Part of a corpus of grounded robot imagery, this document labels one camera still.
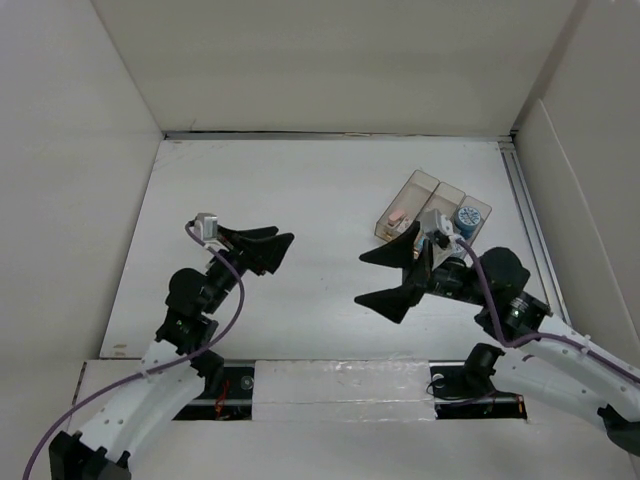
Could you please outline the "white staples box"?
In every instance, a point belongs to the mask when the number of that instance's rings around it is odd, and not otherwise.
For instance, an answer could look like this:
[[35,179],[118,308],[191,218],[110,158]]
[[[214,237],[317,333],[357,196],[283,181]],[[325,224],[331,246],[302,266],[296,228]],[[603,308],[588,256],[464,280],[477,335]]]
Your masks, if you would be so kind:
[[408,230],[413,223],[413,220],[410,217],[404,217],[394,228],[394,232],[398,235],[404,233]]

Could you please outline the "blue jar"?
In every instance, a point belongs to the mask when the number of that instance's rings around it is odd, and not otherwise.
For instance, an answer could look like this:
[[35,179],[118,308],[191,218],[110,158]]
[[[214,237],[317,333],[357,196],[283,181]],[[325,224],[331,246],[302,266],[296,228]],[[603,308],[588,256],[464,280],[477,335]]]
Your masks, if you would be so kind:
[[455,212],[453,223],[456,231],[465,239],[470,240],[483,226],[485,214],[483,209],[474,203],[461,205]]

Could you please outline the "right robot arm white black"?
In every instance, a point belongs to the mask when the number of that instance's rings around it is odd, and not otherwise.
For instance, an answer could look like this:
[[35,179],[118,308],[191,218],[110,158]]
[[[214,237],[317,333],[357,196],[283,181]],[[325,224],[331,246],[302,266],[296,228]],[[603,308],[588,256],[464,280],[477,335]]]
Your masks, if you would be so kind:
[[617,447],[639,453],[639,370],[567,325],[528,294],[530,273],[511,250],[477,255],[459,235],[435,226],[421,251],[419,222],[397,238],[360,255],[360,261],[396,268],[395,288],[356,297],[395,324],[425,295],[479,307],[475,323],[492,338],[476,344],[458,373],[427,390],[453,406],[497,393],[531,397],[603,431]]

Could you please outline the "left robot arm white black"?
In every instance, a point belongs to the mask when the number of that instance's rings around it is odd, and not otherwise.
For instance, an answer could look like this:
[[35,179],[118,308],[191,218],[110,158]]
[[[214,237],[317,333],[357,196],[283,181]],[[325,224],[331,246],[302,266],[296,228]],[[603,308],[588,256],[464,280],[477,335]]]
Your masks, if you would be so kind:
[[139,362],[137,371],[89,395],[73,412],[110,394],[100,411],[73,433],[54,424],[48,442],[54,479],[129,479],[131,462],[153,437],[192,400],[212,396],[222,387],[224,360],[213,346],[226,334],[212,316],[232,290],[244,298],[242,277],[273,274],[294,241],[275,226],[232,230],[201,220],[185,226],[187,234],[208,250],[205,272],[183,268],[168,284],[163,323]]

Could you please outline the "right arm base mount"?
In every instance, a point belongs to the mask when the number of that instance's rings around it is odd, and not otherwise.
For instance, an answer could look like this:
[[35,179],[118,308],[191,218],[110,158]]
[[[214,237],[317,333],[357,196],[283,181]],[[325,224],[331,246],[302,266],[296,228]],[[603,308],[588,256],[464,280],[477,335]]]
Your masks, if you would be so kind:
[[491,382],[495,364],[504,355],[502,349],[480,343],[464,361],[430,361],[425,391],[434,400],[436,419],[526,420],[523,397],[499,391]]

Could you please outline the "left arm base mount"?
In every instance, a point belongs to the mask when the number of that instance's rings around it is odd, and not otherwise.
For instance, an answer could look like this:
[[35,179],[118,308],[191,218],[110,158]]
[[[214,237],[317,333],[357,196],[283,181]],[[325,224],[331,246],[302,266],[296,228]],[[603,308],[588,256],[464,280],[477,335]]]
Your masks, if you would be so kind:
[[189,360],[186,365],[204,381],[204,387],[176,414],[176,421],[245,421],[252,418],[254,362],[229,361],[209,351]]

